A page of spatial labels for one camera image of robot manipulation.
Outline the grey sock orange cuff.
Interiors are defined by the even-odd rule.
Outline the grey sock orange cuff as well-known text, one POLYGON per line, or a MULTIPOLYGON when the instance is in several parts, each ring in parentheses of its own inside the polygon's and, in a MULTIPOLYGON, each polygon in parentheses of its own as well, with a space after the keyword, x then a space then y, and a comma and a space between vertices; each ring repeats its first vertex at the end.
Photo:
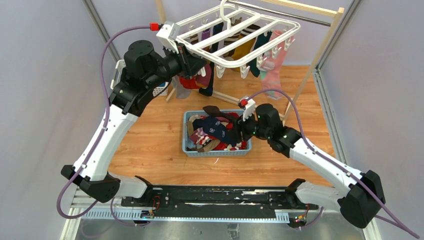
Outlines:
POLYGON ((192 92, 190 89, 183 87, 177 76, 173 78, 173 88, 175 89, 177 99, 186 99, 190 96, 192 92))

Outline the navy blue sock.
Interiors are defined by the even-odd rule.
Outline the navy blue sock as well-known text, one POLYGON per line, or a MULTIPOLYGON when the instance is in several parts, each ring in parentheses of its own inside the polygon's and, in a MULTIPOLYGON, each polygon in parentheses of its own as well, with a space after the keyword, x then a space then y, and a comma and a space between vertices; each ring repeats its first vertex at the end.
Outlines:
POLYGON ((221 121, 215 117, 208 116, 202 119, 202 123, 200 125, 207 135, 215 137, 227 145, 235 146, 239 143, 236 135, 228 130, 226 126, 224 126, 221 121))

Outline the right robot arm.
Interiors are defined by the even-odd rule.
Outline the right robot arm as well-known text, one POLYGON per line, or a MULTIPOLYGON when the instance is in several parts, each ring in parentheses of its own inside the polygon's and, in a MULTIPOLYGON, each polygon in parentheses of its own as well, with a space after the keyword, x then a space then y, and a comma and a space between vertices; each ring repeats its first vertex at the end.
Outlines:
POLYGON ((238 103, 243 110, 237 120, 243 139, 266 140, 277 153, 307 166, 326 179, 331 186, 294 180, 287 188, 286 203, 294 209, 312 204, 341 213, 355 227, 364 229, 385 204, 380 176, 362 172, 321 151, 301 132, 284 126, 279 112, 269 103, 256 106, 253 100, 238 103))

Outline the red white sock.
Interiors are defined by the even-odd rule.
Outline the red white sock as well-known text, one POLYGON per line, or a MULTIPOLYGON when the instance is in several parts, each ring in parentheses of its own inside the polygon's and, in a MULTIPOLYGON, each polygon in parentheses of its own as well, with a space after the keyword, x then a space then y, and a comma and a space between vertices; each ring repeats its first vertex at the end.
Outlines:
POLYGON ((182 76, 178 77, 180 84, 185 88, 189 90, 195 90, 204 88, 205 86, 197 82, 197 78, 194 76, 192 78, 184 78, 182 76))

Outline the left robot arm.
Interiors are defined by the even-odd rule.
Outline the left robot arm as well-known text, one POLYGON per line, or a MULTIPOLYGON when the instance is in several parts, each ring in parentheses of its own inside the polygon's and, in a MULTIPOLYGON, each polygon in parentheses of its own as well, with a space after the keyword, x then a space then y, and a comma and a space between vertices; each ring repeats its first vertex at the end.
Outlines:
POLYGON ((189 53, 180 43, 176 52, 167 51, 161 57, 147 40, 133 42, 123 60, 125 67, 119 82, 106 97, 104 117, 95 135, 79 159, 65 165, 61 174, 98 202, 132 197, 145 207, 154 199, 148 181, 110 173, 110 162, 130 127, 155 98, 154 89, 175 76, 194 76, 207 60, 189 53))

